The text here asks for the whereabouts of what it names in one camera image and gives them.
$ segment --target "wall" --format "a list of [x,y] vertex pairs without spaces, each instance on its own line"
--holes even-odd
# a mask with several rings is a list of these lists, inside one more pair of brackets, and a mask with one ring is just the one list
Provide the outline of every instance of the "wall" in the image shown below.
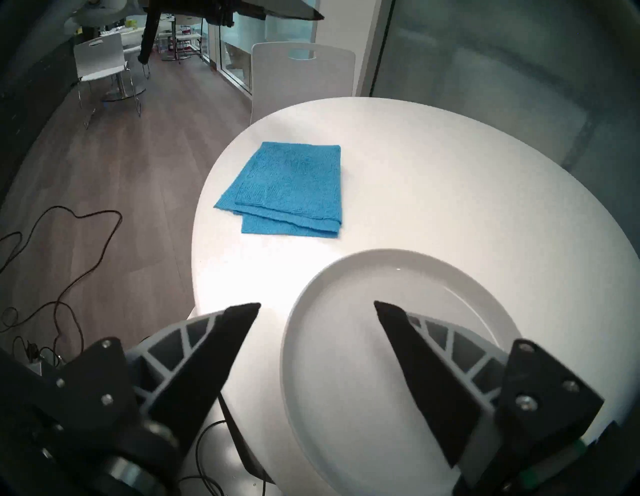
[[371,35],[378,20],[380,0],[319,0],[324,15],[317,23],[316,43],[345,48],[356,54],[354,95],[360,95],[363,61],[369,59]]
[[0,204],[31,144],[77,81],[73,46],[73,40],[57,46],[0,94]]
[[573,174],[640,253],[640,15],[604,0],[397,0],[373,96],[500,129]]

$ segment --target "white plate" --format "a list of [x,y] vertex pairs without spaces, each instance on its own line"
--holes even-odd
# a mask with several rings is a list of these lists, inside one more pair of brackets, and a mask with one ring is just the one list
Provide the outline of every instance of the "white plate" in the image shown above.
[[504,350],[520,337],[498,301],[460,270],[402,250],[328,266],[302,292],[282,342],[289,423],[342,495],[449,494],[450,468],[418,411],[374,300],[471,329]]

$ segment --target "plate rim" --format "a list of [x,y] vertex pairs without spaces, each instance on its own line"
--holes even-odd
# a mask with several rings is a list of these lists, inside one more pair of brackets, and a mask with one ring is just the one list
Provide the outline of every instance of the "plate rim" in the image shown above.
[[456,266],[453,266],[452,264],[450,264],[450,263],[448,263],[448,262],[446,262],[444,260],[441,260],[441,259],[439,259],[437,257],[432,256],[432,255],[428,255],[426,253],[416,252],[415,250],[405,250],[403,248],[371,248],[371,249],[368,249],[368,250],[360,250],[360,251],[357,251],[357,252],[350,253],[348,255],[341,256],[337,260],[334,260],[330,264],[328,264],[328,265],[324,266],[322,269],[320,269],[316,273],[316,275],[314,275],[311,278],[311,280],[304,286],[302,291],[300,291],[300,293],[298,294],[298,297],[296,298],[296,301],[294,302],[293,306],[291,307],[291,311],[289,312],[289,315],[287,316],[287,321],[285,323],[284,332],[282,333],[282,339],[280,341],[280,359],[279,359],[279,364],[278,364],[278,368],[279,368],[279,370],[278,370],[278,379],[280,381],[280,393],[282,394],[282,403],[283,403],[283,406],[284,406],[285,414],[287,416],[287,423],[289,425],[289,428],[293,432],[294,438],[296,439],[296,443],[298,444],[298,447],[300,448],[300,451],[304,454],[306,460],[311,465],[311,467],[315,470],[316,474],[318,474],[322,478],[322,480],[325,481],[329,485],[329,487],[331,487],[331,489],[333,491],[335,491],[335,493],[340,495],[340,496],[349,495],[349,494],[351,494],[351,492],[348,491],[348,490],[345,491],[345,488],[336,485],[335,481],[332,481],[332,479],[330,477],[328,477],[327,474],[325,474],[325,471],[323,469],[321,469],[320,467],[318,467],[317,463],[310,456],[307,447],[300,440],[300,436],[299,436],[298,432],[296,431],[296,428],[294,428],[294,424],[291,421],[291,412],[290,412],[290,409],[289,409],[289,404],[287,402],[287,394],[285,392],[286,389],[285,389],[285,384],[284,384],[284,351],[285,351],[285,343],[287,341],[287,336],[289,335],[289,324],[291,323],[291,317],[293,316],[295,310],[298,308],[298,304],[300,303],[300,300],[305,295],[307,290],[311,287],[311,285],[314,284],[323,274],[325,274],[332,267],[343,263],[345,260],[348,260],[348,259],[354,258],[354,257],[363,256],[365,254],[372,255],[372,254],[374,254],[376,252],[381,253],[381,254],[384,253],[384,252],[394,252],[394,253],[403,252],[404,254],[407,254],[407,255],[413,256],[413,257],[427,257],[429,259],[433,259],[433,260],[443,264],[444,266],[447,266],[448,268],[452,269],[455,272],[461,273],[463,276],[471,279],[475,284],[480,286],[480,288],[484,289],[484,291],[486,291],[493,298],[493,300],[496,302],[496,304],[498,304],[498,306],[502,309],[502,311],[504,312],[505,316],[507,316],[508,319],[511,321],[511,323],[513,324],[513,327],[516,329],[518,334],[520,336],[522,336],[522,334],[520,333],[520,330],[516,326],[513,318],[509,314],[509,312],[507,312],[506,308],[504,308],[504,305],[493,295],[493,293],[491,293],[487,288],[485,288],[482,284],[480,284],[475,278],[471,277],[469,274],[467,274],[466,272],[462,271],[461,269],[458,269]]

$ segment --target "chair handle hole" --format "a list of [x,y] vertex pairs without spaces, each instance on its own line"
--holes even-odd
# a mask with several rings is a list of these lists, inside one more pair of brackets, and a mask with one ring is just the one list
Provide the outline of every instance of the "chair handle hole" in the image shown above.
[[316,58],[316,52],[314,50],[294,48],[289,50],[289,58],[292,60],[312,60]]

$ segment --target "white chair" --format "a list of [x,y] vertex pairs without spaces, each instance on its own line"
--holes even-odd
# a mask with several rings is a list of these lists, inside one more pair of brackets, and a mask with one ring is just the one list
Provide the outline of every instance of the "white chair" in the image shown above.
[[160,40],[168,40],[173,36],[172,33],[171,21],[161,19],[158,23],[158,29],[156,30],[156,47],[158,49],[158,53],[160,53]]
[[[292,50],[309,51],[310,58],[292,58]],[[251,123],[295,104],[350,97],[355,63],[355,53],[341,48],[296,42],[255,44]]]
[[[81,83],[89,83],[89,89],[91,90],[91,81],[96,81],[103,77],[110,77],[113,74],[122,75],[122,72],[128,71],[131,88],[134,93],[136,111],[138,112],[138,116],[140,116],[140,100],[138,100],[135,94],[136,90],[133,85],[131,71],[125,64],[120,33],[102,36],[95,40],[76,45],[74,47],[74,57],[76,59],[76,70],[78,74],[78,101],[80,102],[80,108],[82,108],[82,98],[80,94]],[[122,84],[121,77],[118,78],[118,84]],[[89,116],[89,119],[86,121],[83,119],[85,129],[89,128],[89,122],[94,113],[95,108]]]
[[[127,47],[124,49],[124,60],[127,62],[127,67],[129,67],[129,61],[135,55],[140,53],[142,50],[142,35],[144,31],[136,30],[129,33],[121,33],[122,37],[122,46]],[[149,68],[149,64],[147,62],[147,70],[145,71],[145,66],[142,66],[142,72],[147,79],[151,77],[151,69]]]
[[190,33],[188,35],[178,35],[176,34],[176,41],[177,43],[174,43],[173,48],[176,50],[177,53],[177,44],[178,43],[185,43],[185,42],[192,42],[195,40],[198,40],[198,44],[200,45],[200,58],[202,59],[202,24],[203,24],[203,19],[201,17],[193,17],[190,15],[176,15],[175,16],[175,25],[176,26],[195,26],[196,24],[198,24],[198,21],[200,21],[200,32],[199,33]]

